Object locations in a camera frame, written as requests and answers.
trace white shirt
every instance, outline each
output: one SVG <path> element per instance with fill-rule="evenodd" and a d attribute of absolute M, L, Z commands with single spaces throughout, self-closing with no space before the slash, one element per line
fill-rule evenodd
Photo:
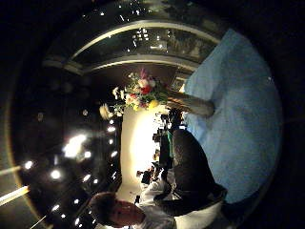
<path fill-rule="evenodd" d="M 168 181 L 173 183 L 173 171 L 168 172 Z M 133 225 L 133 229 L 174 229 L 174 217 L 164 213 L 158 206 L 155 206 L 153 198 L 163 193 L 165 182 L 162 179 L 153 181 L 141 194 L 137 206 L 145 213 L 145 219 L 141 224 Z M 164 199 L 172 199 L 168 194 Z"/>

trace chair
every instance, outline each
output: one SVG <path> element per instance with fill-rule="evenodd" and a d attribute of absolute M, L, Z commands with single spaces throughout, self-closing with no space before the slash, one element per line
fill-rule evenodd
<path fill-rule="evenodd" d="M 202 229 L 206 228 L 219 217 L 223 201 L 227 195 L 227 190 L 221 185 L 217 185 L 210 203 L 202 206 L 199 210 L 192 211 L 180 217 L 174 217 L 177 229 Z"/>

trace hair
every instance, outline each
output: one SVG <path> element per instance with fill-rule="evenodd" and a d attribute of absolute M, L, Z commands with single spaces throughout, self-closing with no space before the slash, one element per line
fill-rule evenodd
<path fill-rule="evenodd" d="M 114 226 L 115 223 L 109 220 L 111 210 L 115 204 L 116 195 L 112 192 L 103 192 L 95 194 L 88 206 L 91 215 L 102 225 Z"/>
<path fill-rule="evenodd" d="M 144 172 L 142 172 L 142 171 L 139 171 L 139 170 L 138 170 L 138 171 L 136 171 L 135 176 L 136 176 L 136 177 L 140 177 L 140 176 L 141 176 L 141 174 L 143 174 L 143 173 L 144 173 Z"/>

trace flower bouquet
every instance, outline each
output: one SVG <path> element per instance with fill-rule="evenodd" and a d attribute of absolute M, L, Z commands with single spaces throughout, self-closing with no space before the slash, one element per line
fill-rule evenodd
<path fill-rule="evenodd" d="M 147 70 L 142 69 L 140 73 L 131 73 L 128 78 L 131 83 L 124 90 L 120 90 L 119 87 L 112 90 L 115 99 L 119 100 L 112 106 L 113 112 L 110 112 L 107 104 L 100 107 L 100 114 L 104 119 L 109 119 L 114 115 L 122 116 L 127 107 L 141 111 L 167 104 L 169 95 L 166 85 L 151 76 Z"/>
<path fill-rule="evenodd" d="M 158 105 L 167 105 L 204 117 L 214 113 L 214 105 L 211 101 L 169 90 L 161 80 L 151 76 L 145 69 L 140 73 L 129 74 L 128 78 L 131 84 L 124 90 L 120 90 L 119 87 L 112 90 L 112 94 L 118 100 L 118 103 L 111 106 L 113 112 L 106 103 L 100 107 L 99 112 L 104 119 L 114 115 L 122 116 L 127 107 L 141 111 L 153 109 Z"/>

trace pink flower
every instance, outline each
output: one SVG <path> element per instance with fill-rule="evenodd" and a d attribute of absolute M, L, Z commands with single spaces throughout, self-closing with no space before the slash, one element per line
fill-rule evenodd
<path fill-rule="evenodd" d="M 147 79 L 139 79 L 137 82 L 141 88 L 145 88 L 149 85 L 149 81 Z"/>
<path fill-rule="evenodd" d="M 140 72 L 140 78 L 146 79 L 146 78 L 148 78 L 148 76 L 149 76 L 149 72 L 146 69 L 142 68 L 141 72 Z"/>

